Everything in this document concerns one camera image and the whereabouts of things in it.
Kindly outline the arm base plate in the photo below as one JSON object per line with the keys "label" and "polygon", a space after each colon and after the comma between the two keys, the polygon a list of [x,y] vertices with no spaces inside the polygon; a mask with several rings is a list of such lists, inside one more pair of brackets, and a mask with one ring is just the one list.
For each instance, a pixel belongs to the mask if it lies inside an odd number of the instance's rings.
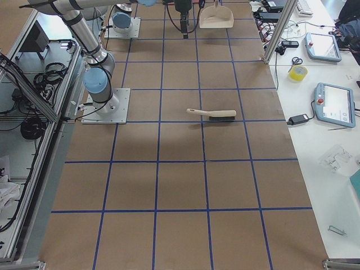
{"label": "arm base plate", "polygon": [[112,18],[110,18],[109,25],[104,34],[106,39],[137,39],[140,33],[140,17],[132,17],[131,22],[127,28],[118,27],[113,24]]}
{"label": "arm base plate", "polygon": [[85,116],[81,118],[81,122],[83,124],[125,124],[130,96],[130,88],[113,88],[112,98],[102,107],[102,104],[93,103],[91,95],[88,94],[87,102],[92,104],[85,107]]}

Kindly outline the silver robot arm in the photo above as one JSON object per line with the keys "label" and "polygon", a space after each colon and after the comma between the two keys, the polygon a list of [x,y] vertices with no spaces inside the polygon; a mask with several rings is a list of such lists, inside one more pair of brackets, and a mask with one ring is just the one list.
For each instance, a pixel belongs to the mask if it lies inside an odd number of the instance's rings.
{"label": "silver robot arm", "polygon": [[85,72],[83,83],[92,98],[96,113],[112,111],[117,106],[111,78],[115,68],[115,59],[100,43],[89,28],[82,11],[86,8],[113,6],[117,4],[140,4],[153,6],[156,1],[28,1],[20,8],[32,8],[42,14],[61,18],[85,54],[89,70]]}
{"label": "silver robot arm", "polygon": [[132,19],[132,5],[130,3],[121,3],[114,6],[111,13],[112,26],[117,33],[126,33],[130,30]]}

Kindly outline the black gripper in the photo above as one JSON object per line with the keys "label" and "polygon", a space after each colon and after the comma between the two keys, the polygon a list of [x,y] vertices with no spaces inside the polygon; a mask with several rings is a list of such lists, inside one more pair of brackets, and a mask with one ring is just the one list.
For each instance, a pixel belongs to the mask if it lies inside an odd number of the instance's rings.
{"label": "black gripper", "polygon": [[174,0],[175,10],[180,12],[180,27],[184,39],[188,39],[188,11],[192,8],[191,0]]}

